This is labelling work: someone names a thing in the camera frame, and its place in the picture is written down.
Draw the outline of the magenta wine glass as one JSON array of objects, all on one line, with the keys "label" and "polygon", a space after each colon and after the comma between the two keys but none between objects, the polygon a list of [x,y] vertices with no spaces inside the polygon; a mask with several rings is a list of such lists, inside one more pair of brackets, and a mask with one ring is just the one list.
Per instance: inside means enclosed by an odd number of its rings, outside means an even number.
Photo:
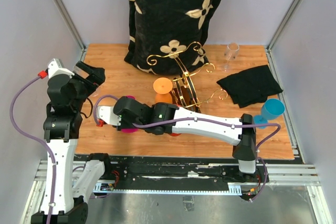
[{"label": "magenta wine glass", "polygon": [[[134,96],[128,95],[127,97],[135,100],[135,97],[134,97]],[[136,129],[136,128],[132,128],[132,129],[122,129],[122,130],[121,130],[121,132],[123,132],[123,133],[127,133],[127,134],[135,133],[135,132],[137,132],[137,131],[138,131],[138,129]]]}]

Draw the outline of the red wine glass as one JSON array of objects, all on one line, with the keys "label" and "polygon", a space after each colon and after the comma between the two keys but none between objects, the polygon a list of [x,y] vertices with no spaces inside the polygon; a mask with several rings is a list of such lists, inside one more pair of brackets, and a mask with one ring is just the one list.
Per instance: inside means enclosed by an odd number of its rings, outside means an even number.
[{"label": "red wine glass", "polygon": [[181,135],[181,133],[169,133],[169,135],[170,135],[170,136],[172,136],[172,137],[177,137],[177,136],[180,136],[180,135]]}]

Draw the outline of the orange wine glass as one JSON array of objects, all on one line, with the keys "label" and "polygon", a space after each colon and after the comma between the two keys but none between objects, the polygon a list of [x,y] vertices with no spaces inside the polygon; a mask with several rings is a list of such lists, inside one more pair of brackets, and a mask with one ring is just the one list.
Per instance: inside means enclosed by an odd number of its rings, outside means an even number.
[{"label": "orange wine glass", "polygon": [[170,92],[173,89],[173,83],[170,79],[161,77],[154,81],[153,89],[156,92],[155,103],[173,103],[172,96]]}]

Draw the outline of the blue wine glass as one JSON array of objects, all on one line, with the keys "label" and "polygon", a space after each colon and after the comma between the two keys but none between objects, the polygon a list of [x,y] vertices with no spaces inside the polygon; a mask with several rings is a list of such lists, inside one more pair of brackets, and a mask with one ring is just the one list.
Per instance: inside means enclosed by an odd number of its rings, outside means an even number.
[{"label": "blue wine glass", "polygon": [[267,124],[268,121],[278,118],[284,111],[285,105],[280,100],[268,99],[260,109],[260,113],[254,116],[254,123],[258,125],[258,128],[264,129],[265,126],[262,124]]}]

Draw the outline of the clear wine glass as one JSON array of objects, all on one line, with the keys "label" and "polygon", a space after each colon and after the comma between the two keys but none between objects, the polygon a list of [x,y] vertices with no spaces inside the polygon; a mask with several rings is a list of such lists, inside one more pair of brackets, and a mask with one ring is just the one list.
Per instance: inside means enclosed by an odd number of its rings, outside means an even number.
[{"label": "clear wine glass", "polygon": [[223,65],[223,70],[227,71],[229,69],[229,63],[236,59],[236,57],[239,54],[240,46],[237,43],[230,43],[227,45],[225,52],[224,52],[224,58],[225,58],[225,64]]},{"label": "clear wine glass", "polygon": [[[80,69],[77,66],[73,67],[73,72],[78,74],[79,76],[83,77],[84,79],[87,78],[89,76],[89,74],[87,72],[85,72],[84,70]],[[90,95],[91,97],[97,97],[100,93],[100,88],[97,87],[97,89]]]}]

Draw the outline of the gold wire wine glass rack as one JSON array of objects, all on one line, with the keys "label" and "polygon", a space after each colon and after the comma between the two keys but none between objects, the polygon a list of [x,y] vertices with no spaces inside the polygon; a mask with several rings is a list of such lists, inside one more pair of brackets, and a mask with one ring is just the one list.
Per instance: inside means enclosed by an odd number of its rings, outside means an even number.
[{"label": "gold wire wine glass rack", "polygon": [[212,73],[215,70],[215,66],[212,63],[206,63],[197,72],[190,73],[187,67],[184,65],[183,61],[179,58],[179,55],[188,51],[190,47],[192,47],[195,52],[198,52],[199,49],[202,49],[202,44],[194,41],[190,43],[186,47],[186,49],[178,50],[169,54],[166,53],[165,56],[149,55],[146,59],[146,62],[149,66],[155,66],[158,62],[157,58],[163,59],[168,58],[169,56],[176,56],[174,60],[179,66],[181,73],[179,74],[180,76],[178,78],[174,78],[171,80],[173,82],[174,88],[170,91],[170,94],[178,105],[193,112],[200,113],[202,103],[208,103],[209,100],[212,99],[215,95],[218,95],[218,98],[222,101],[226,100],[228,98],[228,93],[226,90],[220,88],[214,91],[208,99],[205,99],[203,101],[200,101],[198,99],[196,89],[192,81],[192,76],[198,74],[205,66],[207,67],[206,71],[208,73]]}]

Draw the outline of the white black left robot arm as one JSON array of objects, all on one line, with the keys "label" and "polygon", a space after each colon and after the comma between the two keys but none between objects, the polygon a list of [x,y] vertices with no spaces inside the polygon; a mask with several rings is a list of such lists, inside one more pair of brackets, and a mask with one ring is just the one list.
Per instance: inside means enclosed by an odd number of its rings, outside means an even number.
[{"label": "white black left robot arm", "polygon": [[82,106],[106,79],[103,68],[82,61],[76,67],[87,73],[87,77],[64,68],[58,59],[48,65],[50,102],[43,124],[48,153],[46,188],[40,210],[32,215],[31,223],[85,223],[96,183],[112,175],[108,154],[93,153],[77,182],[73,182]]}]

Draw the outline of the clear wine glass front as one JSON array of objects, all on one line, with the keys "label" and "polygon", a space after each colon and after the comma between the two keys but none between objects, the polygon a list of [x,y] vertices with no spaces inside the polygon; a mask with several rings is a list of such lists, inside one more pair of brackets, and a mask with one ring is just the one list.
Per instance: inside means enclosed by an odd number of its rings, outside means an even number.
[{"label": "clear wine glass front", "polygon": [[[80,69],[77,66],[73,67],[73,72],[78,74],[79,76],[83,77],[84,79],[87,78],[89,76],[89,74],[87,72],[85,72],[84,70]],[[97,87],[97,89],[90,95],[91,97],[97,97],[100,93],[100,88]]]}]

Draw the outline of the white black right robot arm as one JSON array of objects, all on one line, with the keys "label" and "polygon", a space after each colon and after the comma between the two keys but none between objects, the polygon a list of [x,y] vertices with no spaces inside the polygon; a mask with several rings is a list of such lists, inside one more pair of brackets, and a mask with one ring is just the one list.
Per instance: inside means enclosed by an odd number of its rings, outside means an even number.
[{"label": "white black right robot arm", "polygon": [[148,106],[123,96],[112,109],[127,128],[144,130],[154,135],[191,134],[221,140],[233,147],[238,161],[238,177],[250,182],[257,175],[256,129],[253,117],[222,118],[197,113],[169,103]]}]

